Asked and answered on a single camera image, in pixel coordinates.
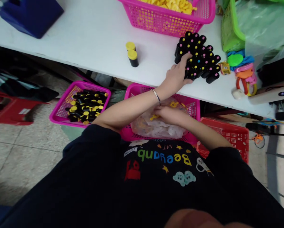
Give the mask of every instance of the tiled floor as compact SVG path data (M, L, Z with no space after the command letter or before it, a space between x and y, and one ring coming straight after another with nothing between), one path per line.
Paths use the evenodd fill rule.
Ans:
M40 84L60 92L60 95L69 86L49 75L39 79ZM14 205L61 160L61 151L69 140L59 125L49 121L52 109L53 105L38 106L34 110L34 124L30 126L0 124L0 205ZM249 152L249 165L264 186L267 186L267 144L258 149L250 141Z

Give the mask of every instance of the blue box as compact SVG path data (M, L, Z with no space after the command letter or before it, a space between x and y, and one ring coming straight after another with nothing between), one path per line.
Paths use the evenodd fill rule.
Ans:
M0 7L0 16L5 21L38 39L42 38L63 12L56 0L9 0Z

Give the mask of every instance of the silver bracelet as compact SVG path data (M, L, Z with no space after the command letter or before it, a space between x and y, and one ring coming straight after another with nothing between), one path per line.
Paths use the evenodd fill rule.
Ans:
M160 98L158 97L158 94L157 94L156 91L154 91L153 89L152 89L152 91L155 93L155 95L156 95L156 97L157 97L157 99L158 99L159 106L161 106L161 101L160 101Z

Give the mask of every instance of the red plastic stool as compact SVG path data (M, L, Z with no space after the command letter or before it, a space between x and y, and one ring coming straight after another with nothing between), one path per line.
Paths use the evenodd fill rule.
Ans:
M3 92L0 92L1 98L8 98L10 102L0 109L0 124L22 125L27 126L33 122L25 121L25 116L37 104L47 104L40 101L32 101L11 97Z

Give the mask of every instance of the bundle of markers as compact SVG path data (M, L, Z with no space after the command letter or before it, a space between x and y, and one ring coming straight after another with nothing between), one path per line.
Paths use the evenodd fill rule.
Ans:
M68 119L70 122L92 123L104 108L108 93L84 89L72 96L74 99L67 107Z
M177 44L175 63L178 64L184 54L191 53L193 57L186 63L185 78L195 80L202 77L210 84L219 78L220 66L217 63L221 58L213 54L212 45L204 46L205 41L205 36L187 31Z

